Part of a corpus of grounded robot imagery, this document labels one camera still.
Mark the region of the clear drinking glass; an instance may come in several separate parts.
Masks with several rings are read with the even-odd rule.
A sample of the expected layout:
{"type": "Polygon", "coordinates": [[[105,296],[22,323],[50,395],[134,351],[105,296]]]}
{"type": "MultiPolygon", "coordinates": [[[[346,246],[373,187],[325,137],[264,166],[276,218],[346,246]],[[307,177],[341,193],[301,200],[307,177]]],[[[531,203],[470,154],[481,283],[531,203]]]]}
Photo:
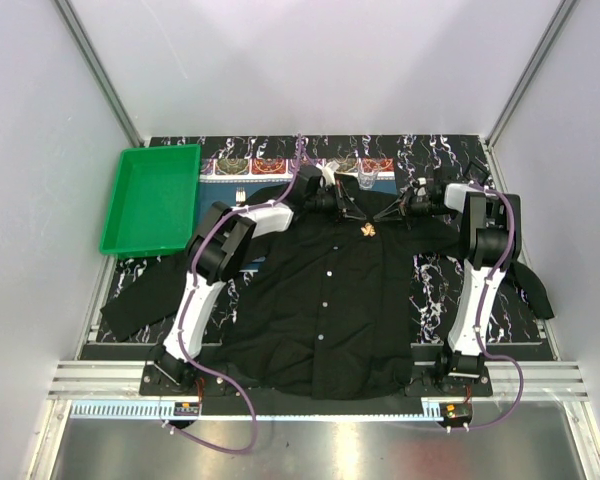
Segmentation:
{"type": "Polygon", "coordinates": [[[374,159],[360,159],[358,161],[358,184],[362,190],[371,190],[376,183],[380,165],[374,159]]]}

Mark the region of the green plastic tray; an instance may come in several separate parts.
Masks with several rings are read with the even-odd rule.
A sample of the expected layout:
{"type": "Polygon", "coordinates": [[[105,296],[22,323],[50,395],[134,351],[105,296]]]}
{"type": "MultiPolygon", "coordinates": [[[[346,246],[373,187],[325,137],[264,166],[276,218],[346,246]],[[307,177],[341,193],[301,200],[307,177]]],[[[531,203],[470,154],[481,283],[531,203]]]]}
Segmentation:
{"type": "Polygon", "coordinates": [[[196,224],[201,148],[132,148],[120,154],[99,250],[118,258],[184,249],[196,224]]]}

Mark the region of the silver fork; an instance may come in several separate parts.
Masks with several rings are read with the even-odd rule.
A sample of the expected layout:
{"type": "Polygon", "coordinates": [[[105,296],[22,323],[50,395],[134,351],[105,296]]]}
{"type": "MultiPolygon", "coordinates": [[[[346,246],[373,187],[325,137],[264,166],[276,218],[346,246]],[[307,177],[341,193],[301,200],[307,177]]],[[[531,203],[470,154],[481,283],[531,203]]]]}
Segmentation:
{"type": "Polygon", "coordinates": [[[246,200],[246,191],[243,187],[238,187],[235,192],[235,202],[237,205],[242,205],[246,200]]]}

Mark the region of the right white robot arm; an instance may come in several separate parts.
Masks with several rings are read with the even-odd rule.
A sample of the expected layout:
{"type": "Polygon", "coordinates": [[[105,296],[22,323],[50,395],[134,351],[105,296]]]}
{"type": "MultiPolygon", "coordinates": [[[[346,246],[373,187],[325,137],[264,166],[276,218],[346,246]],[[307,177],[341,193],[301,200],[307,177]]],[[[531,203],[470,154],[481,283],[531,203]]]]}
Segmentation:
{"type": "Polygon", "coordinates": [[[499,287],[519,255],[520,199],[475,181],[452,182],[436,173],[419,178],[389,207],[374,216],[377,222],[416,217],[461,216],[459,253],[464,280],[454,324],[428,375],[437,390],[456,396],[472,383],[487,383],[487,361],[511,363],[507,355],[487,351],[487,324],[499,287]]]}

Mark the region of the gold brooch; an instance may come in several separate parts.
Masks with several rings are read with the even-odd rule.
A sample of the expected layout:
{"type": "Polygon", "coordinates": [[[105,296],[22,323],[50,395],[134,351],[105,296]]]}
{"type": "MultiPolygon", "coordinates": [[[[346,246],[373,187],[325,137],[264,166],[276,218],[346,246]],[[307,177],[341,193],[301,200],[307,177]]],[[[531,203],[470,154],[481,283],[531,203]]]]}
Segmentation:
{"type": "Polygon", "coordinates": [[[360,230],[364,237],[374,237],[376,235],[376,230],[371,223],[366,223],[360,230]]]}

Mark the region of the black button shirt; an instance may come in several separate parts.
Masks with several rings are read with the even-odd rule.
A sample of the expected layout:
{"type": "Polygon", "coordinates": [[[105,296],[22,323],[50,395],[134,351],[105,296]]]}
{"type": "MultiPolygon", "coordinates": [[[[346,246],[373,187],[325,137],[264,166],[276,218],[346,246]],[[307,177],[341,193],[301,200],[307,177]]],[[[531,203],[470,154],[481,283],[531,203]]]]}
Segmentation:
{"type": "MultiPolygon", "coordinates": [[[[285,186],[260,189],[242,205],[280,194],[285,186]]],[[[315,400],[395,392],[400,383],[413,379],[408,315],[415,258],[436,254],[463,264],[460,215],[375,222],[374,215],[399,196],[364,191],[358,182],[348,183],[346,190],[365,220],[302,213],[288,230],[249,246],[239,273],[251,262],[258,262],[259,269],[239,296],[218,356],[262,386],[315,400]],[[366,223],[374,226],[374,237],[363,236],[360,228],[366,223]]],[[[102,308],[116,339],[165,317],[176,320],[186,247],[151,267],[102,308]]],[[[545,286],[518,257],[505,282],[525,292],[536,317],[554,317],[545,286]]]]}

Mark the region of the blue patterned placemat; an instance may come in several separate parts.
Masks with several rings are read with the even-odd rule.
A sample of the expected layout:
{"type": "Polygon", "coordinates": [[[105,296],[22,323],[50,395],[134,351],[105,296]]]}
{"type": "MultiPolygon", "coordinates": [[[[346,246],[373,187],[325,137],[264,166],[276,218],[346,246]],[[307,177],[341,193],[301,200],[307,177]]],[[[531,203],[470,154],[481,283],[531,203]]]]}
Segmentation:
{"type": "MultiPolygon", "coordinates": [[[[323,167],[330,162],[337,162],[337,173],[357,177],[358,161],[353,157],[345,159],[318,158],[302,160],[303,164],[323,167]]],[[[380,165],[375,185],[371,190],[396,194],[395,174],[392,159],[374,159],[380,165]]],[[[292,176],[295,161],[283,158],[265,159],[205,159],[200,174],[196,213],[202,220],[207,210],[215,201],[227,205],[235,205],[235,192],[238,187],[246,191],[246,198],[256,190],[266,186],[287,182],[292,176]]]]}

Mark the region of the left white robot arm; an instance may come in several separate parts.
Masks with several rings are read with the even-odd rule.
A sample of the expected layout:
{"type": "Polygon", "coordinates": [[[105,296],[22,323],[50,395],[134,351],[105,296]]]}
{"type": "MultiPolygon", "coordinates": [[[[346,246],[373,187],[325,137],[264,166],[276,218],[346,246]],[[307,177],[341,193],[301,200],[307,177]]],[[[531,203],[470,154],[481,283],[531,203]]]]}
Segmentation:
{"type": "Polygon", "coordinates": [[[288,230],[302,213],[353,212],[353,194],[346,186],[358,179],[335,167],[334,162],[303,166],[280,194],[253,205],[215,202],[209,208],[186,247],[184,291],[176,320],[153,357],[161,384],[170,393],[183,396],[194,388],[192,361],[201,353],[213,306],[224,285],[241,270],[253,240],[288,230]]]}

